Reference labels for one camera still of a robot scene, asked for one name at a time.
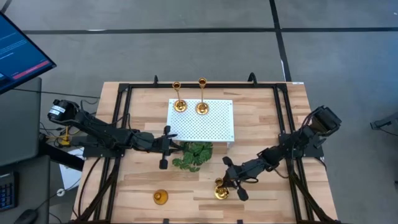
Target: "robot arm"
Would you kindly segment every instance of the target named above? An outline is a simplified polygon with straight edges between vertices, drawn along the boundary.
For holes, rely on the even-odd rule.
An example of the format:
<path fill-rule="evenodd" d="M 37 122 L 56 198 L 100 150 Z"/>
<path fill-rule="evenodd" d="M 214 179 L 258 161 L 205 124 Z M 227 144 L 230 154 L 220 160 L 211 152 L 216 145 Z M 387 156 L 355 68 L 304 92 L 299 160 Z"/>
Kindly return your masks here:
<path fill-rule="evenodd" d="M 155 138 L 153 134 L 138 129 L 116 128 L 84 111 L 77 103 L 67 100 L 55 100 L 47 117 L 51 122 L 78 128 L 96 138 L 99 145 L 109 150 L 133 148 L 137 151 L 162 153 L 161 169 L 167 168 L 166 156 L 183 150 L 171 140 L 176 134 L 169 135 L 170 126 L 164 128 L 163 136 Z"/>
<path fill-rule="evenodd" d="M 241 187 L 241 182 L 258 182 L 257 176 L 261 172 L 264 170 L 271 172 L 279 166 L 282 159 L 292 159 L 294 149 L 303 153 L 307 147 L 319 148 L 326 139 L 318 140 L 317 137 L 330 136 L 338 130 L 340 123 L 341 120 L 329 108 L 318 107 L 305 118 L 299 130 L 290 134 L 278 146 L 272 146 L 258 153 L 257 159 L 236 166 L 230 158 L 224 157 L 223 162 L 228 168 L 223 177 L 223 184 L 219 187 L 233 187 L 238 190 L 241 200 L 247 200 L 249 197 Z"/>

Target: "leaves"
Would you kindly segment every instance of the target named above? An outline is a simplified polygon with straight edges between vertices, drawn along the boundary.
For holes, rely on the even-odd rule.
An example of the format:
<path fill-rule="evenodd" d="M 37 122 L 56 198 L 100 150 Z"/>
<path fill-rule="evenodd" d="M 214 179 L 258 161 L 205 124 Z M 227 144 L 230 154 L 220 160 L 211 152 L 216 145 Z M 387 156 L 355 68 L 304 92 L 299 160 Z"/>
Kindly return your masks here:
<path fill-rule="evenodd" d="M 209 160 L 211 158 L 211 154 L 210 151 L 206 151 L 203 150 L 200 155 L 199 155 L 199 159 L 203 162 L 206 162 L 207 160 Z"/>
<path fill-rule="evenodd" d="M 189 168 L 190 172 L 198 172 L 200 170 L 200 167 L 191 167 Z"/>
<path fill-rule="evenodd" d="M 182 159 L 182 162 L 185 164 L 192 164 L 193 162 L 193 153 L 192 152 L 185 152 L 184 153 L 184 158 Z"/>
<path fill-rule="evenodd" d="M 198 172 L 200 167 L 197 166 L 211 159 L 213 153 L 211 142 L 180 142 L 180 146 L 184 148 L 183 156 L 173 159 L 173 165 L 181 170 L 189 169 L 190 172 Z"/>
<path fill-rule="evenodd" d="M 181 159 L 173 159 L 173 165 L 179 167 L 182 164 Z"/>

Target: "keyboard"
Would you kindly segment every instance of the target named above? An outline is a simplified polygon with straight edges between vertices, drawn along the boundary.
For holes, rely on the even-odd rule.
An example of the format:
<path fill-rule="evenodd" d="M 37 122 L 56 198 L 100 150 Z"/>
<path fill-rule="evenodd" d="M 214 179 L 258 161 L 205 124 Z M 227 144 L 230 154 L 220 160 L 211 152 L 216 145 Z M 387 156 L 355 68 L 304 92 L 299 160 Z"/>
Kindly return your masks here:
<path fill-rule="evenodd" d="M 0 212 L 17 207 L 18 173 L 0 174 Z"/>

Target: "perforated white board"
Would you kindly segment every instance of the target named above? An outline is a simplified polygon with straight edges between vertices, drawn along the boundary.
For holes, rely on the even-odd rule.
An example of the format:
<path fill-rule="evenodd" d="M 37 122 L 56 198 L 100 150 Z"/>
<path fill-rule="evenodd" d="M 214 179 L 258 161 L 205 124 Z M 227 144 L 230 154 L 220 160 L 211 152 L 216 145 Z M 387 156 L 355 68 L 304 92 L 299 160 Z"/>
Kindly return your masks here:
<path fill-rule="evenodd" d="M 209 105 L 209 112 L 200 115 L 196 105 L 201 100 L 185 100 L 187 110 L 177 112 L 174 102 L 169 99 L 167 125 L 171 127 L 170 134 L 178 134 L 174 140 L 234 142 L 234 118 L 232 100 L 204 100 Z"/>

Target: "black floor stripe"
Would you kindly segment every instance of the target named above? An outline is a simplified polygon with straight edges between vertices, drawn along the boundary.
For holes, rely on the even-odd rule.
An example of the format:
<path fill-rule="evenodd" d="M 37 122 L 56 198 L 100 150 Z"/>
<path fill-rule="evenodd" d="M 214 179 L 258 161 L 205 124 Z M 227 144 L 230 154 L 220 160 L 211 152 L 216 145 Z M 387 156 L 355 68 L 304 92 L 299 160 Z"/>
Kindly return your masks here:
<path fill-rule="evenodd" d="M 281 28 L 282 32 L 397 32 L 398 27 Z"/>
<path fill-rule="evenodd" d="M 291 82 L 292 76 L 290 75 L 289 63 L 287 62 L 285 44 L 284 44 L 284 39 L 282 37 L 281 29 L 280 29 L 278 12 L 276 10 L 275 1 L 269 0 L 269 4 L 271 6 L 272 19 L 274 20 L 275 34 L 276 34 L 276 39 L 278 41 L 279 55 L 280 55 L 280 59 L 282 61 L 282 68 L 283 68 L 285 81 Z"/>
<path fill-rule="evenodd" d="M 178 29 L 105 29 L 105 30 L 23 30 L 25 34 L 199 34 L 234 32 L 275 32 L 274 28 L 222 27 L 222 28 L 178 28 Z"/>
<path fill-rule="evenodd" d="M 6 13 L 8 7 L 10 6 L 12 0 L 7 0 L 6 3 L 4 3 L 3 7 L 1 8 L 0 12 L 3 14 Z"/>

